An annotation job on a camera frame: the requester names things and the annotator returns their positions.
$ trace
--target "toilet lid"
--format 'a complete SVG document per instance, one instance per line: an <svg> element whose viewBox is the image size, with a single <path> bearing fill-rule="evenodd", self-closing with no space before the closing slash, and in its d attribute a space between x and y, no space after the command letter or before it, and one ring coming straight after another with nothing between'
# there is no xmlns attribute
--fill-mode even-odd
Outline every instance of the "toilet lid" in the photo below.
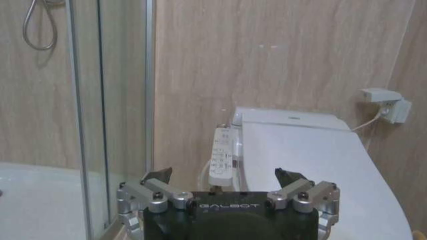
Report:
<svg viewBox="0 0 427 240"><path fill-rule="evenodd" d="M249 191L275 191L275 168L340 189L331 240L411 240L408 221L357 135L345 130L243 124L243 171Z"/></svg>

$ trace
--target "shower hose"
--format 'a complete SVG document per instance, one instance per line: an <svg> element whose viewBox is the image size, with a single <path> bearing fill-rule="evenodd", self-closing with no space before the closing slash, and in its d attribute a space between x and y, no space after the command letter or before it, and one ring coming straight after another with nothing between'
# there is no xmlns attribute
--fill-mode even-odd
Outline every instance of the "shower hose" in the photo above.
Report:
<svg viewBox="0 0 427 240"><path fill-rule="evenodd" d="M48 17L48 20L49 20L49 23L50 23L50 27L52 27L52 39L50 39L49 44L44 45L44 46L42 45L41 46L34 45L32 43L32 41L29 40L29 38L28 38L28 22L29 22L29 20L32 18L37 1L41 2L41 5L42 5L42 8L45 10L46 17ZM53 16L52 16L52 13L50 13L49 6L50 5L52 6L53 5L60 5L62 3L64 3L62 0L32 0L32 2L30 2L30 5L29 5L28 11L26 11L26 15L25 15L24 24L21 26L21 33L22 33L22 38L24 38L25 43L34 50L38 50L38 51L49 50L56 45L56 41L57 41L57 38L58 38L58 33L57 33L56 24L54 24L54 20L53 20Z"/></svg>

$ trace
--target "bidet control panel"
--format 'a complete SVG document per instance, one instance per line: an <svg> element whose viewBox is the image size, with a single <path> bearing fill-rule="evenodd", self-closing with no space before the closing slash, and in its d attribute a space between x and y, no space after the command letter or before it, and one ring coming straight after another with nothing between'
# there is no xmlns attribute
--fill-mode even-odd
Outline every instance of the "bidet control panel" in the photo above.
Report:
<svg viewBox="0 0 427 240"><path fill-rule="evenodd" d="M208 168L208 183L213 186L231 186L233 179L233 134L232 128L216 128L212 155Z"/></svg>

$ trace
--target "white cord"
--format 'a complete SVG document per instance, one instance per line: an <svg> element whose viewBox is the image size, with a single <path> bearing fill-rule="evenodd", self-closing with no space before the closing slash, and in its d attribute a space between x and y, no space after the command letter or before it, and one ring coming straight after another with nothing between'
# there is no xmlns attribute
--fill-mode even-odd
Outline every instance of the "white cord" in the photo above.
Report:
<svg viewBox="0 0 427 240"><path fill-rule="evenodd" d="M205 178L205 174L207 174L207 170L208 170L208 166L211 164L211 160L208 160L203 166L200 175L197 177L197 190L200 192L203 192L203 186L204 186L204 178Z"/></svg>
<svg viewBox="0 0 427 240"><path fill-rule="evenodd" d="M360 126L356 126L353 129L351 129L351 131L353 132L355 130L365 127L367 125L369 125L371 123L373 123L380 117L381 115L385 115L388 113L388 108L384 108L381 107L379 110L377 110L377 113L375 115L375 117L367 121L365 123L363 123Z"/></svg>

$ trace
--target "shower enclosure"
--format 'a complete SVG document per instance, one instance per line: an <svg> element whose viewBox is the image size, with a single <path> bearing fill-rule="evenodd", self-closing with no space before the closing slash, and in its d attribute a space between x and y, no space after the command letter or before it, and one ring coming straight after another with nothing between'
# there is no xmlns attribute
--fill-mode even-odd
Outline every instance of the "shower enclosure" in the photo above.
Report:
<svg viewBox="0 0 427 240"><path fill-rule="evenodd" d="M0 2L0 239L110 239L152 168L153 1Z"/></svg>

